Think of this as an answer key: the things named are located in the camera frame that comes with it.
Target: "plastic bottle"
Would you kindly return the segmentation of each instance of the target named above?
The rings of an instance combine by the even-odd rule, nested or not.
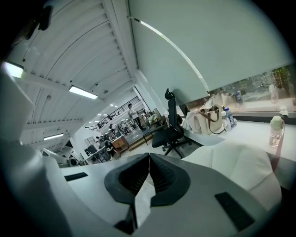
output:
[[[225,107],[225,112],[226,112],[227,118],[229,118],[231,127],[234,127],[232,112],[230,111],[230,109],[228,107]]]
[[[221,112],[221,115],[222,115],[222,123],[223,123],[224,129],[225,129],[227,132],[228,132],[228,131],[231,131],[230,120],[229,120],[229,118],[227,118],[226,112],[225,112],[225,111],[222,111],[222,112]]]
[[[282,137],[283,122],[280,116],[274,116],[270,121],[269,145],[277,147]]]

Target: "ceiling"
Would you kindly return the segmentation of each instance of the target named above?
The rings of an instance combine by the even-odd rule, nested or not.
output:
[[[69,136],[89,121],[90,113],[94,117],[107,106],[105,100],[112,92],[131,82],[123,46],[114,31],[117,21],[109,19],[114,12],[106,8],[108,2],[48,1],[53,6],[49,28],[36,29],[10,53],[8,60],[24,67],[24,76],[17,82],[35,105],[21,136],[24,144],[61,150]],[[98,98],[70,93],[71,85]],[[43,140],[59,133],[64,136]]]

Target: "black office chair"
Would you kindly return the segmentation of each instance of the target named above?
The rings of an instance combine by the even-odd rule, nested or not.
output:
[[[180,124],[177,122],[177,108],[176,108],[176,99],[173,93],[169,92],[169,90],[166,90],[165,98],[168,100],[168,111],[169,111],[169,122],[170,127],[168,129],[164,129],[161,131],[156,132],[153,135],[152,140],[152,147],[160,147],[164,146],[162,149],[168,149],[165,153],[165,156],[170,153],[172,149],[176,151],[176,153],[183,158],[180,152],[176,149],[177,147],[188,143],[191,145],[191,142],[187,140],[187,138],[184,136],[184,130],[180,126]],[[181,139],[182,137],[185,138],[185,141],[178,142],[178,139]]]

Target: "bottle cap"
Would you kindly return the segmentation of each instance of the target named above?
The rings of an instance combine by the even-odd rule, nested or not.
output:
[[[275,131],[280,131],[283,128],[282,118],[278,115],[274,116],[270,121],[270,125]]]

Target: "railing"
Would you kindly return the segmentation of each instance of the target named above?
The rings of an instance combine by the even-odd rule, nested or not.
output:
[[[100,128],[102,128],[105,124],[109,123],[111,120],[113,120],[115,117],[118,115],[122,114],[124,111],[129,109],[129,104],[135,104],[140,102],[140,99],[138,96],[132,98],[129,102],[126,102],[123,106],[119,107],[117,110],[114,112],[108,114],[105,118],[103,118],[101,121],[99,121],[96,125],[94,126],[89,126],[86,127],[90,130],[98,131]]]

